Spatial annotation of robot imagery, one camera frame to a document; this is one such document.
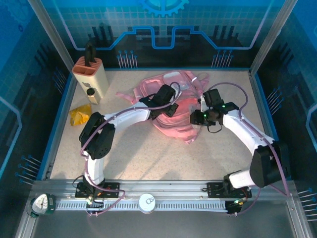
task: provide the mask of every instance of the speckled countertop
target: speckled countertop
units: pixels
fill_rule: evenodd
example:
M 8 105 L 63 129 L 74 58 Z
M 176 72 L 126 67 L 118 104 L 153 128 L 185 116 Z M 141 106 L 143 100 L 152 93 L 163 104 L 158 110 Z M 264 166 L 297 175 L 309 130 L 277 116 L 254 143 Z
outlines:
M 130 103 L 117 98 L 117 91 L 132 93 L 132 89 L 144 78 L 161 74 L 163 71 L 106 71 L 110 87 L 93 112 L 109 114 L 120 111 Z M 234 82 L 248 93 L 249 103 L 244 115 L 263 130 L 247 72 L 197 71 L 210 75 L 209 86 L 219 82 Z M 217 87 L 225 102 L 241 106 L 244 95 L 233 86 Z M 71 109 L 89 103 L 84 91 L 77 85 Z M 61 138 L 52 179 L 74 179 L 83 174 L 84 159 L 79 155 L 78 140 L 84 125 L 71 126 L 68 116 Z M 105 158 L 106 179 L 170 179 L 210 180 L 222 179 L 224 175 L 248 167 L 251 154 L 244 144 L 228 129 L 210 134 L 202 128 L 197 140 L 187 145 L 180 139 L 162 134 L 150 121 L 140 122 L 125 131 L 116 133 L 110 153 Z

